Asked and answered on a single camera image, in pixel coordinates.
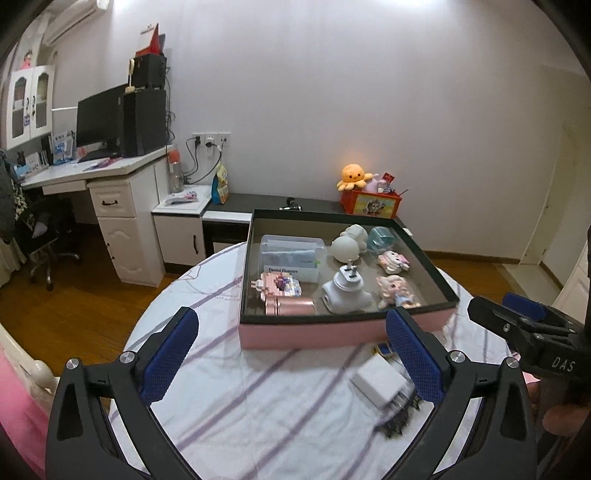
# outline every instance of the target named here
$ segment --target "blue gripper pad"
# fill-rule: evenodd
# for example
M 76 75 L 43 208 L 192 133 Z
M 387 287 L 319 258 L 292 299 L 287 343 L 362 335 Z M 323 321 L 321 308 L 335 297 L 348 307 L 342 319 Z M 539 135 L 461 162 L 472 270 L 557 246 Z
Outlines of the blue gripper pad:
M 533 322 L 544 320 L 547 314 L 546 307 L 541 303 L 526 299 L 513 292 L 505 294 L 502 305 Z
M 445 396 L 450 376 L 447 351 L 443 345 L 430 333 L 423 332 L 402 307 L 388 312 L 386 333 L 418 395 L 438 405 Z
M 193 309 L 182 307 L 162 332 L 152 334 L 139 350 L 138 355 L 141 357 L 144 348 L 148 355 L 151 353 L 150 347 L 157 348 L 145 368 L 142 368 L 142 388 L 139 395 L 144 404 L 150 405 L 164 398 L 198 332 L 197 313 Z

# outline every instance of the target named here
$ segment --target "computer tower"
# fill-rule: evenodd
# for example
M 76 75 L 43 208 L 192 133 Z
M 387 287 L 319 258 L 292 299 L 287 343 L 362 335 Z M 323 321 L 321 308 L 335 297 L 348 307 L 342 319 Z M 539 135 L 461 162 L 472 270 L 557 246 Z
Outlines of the computer tower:
M 139 157 L 167 143 L 166 92 L 136 90 L 119 97 L 118 147 L 123 157 Z

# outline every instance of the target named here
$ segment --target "orange octopus plush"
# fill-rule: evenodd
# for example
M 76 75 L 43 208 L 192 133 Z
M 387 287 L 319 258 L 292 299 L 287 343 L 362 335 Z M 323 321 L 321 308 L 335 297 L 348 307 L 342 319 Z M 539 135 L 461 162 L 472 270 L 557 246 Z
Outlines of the orange octopus plush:
M 362 189 L 367 184 L 365 180 L 371 180 L 374 176 L 371 173 L 364 173 L 363 169 L 356 163 L 350 163 L 340 173 L 342 180 L 336 184 L 339 192 L 353 190 L 355 187 Z

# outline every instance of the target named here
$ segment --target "snack bag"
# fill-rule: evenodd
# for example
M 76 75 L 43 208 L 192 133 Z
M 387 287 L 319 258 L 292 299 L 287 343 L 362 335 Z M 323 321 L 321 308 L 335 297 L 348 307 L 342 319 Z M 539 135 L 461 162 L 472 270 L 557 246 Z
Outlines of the snack bag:
M 228 171 L 224 167 L 223 163 L 220 163 L 219 168 L 215 176 L 213 177 L 212 183 L 212 202 L 214 205 L 221 205 L 226 203 L 228 194 L 230 193 L 228 188 Z

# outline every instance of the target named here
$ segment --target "white wall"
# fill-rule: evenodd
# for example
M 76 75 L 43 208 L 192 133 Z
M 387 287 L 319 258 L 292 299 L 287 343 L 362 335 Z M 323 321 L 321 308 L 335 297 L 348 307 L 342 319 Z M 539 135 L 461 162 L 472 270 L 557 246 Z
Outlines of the white wall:
M 424 249 L 523 253 L 562 125 L 542 66 L 582 71 L 531 0 L 113 0 L 60 44 L 54 105 L 126 81 L 155 21 L 186 166 L 191 132 L 230 131 L 233 192 L 337 199 L 354 159 L 410 188 Z

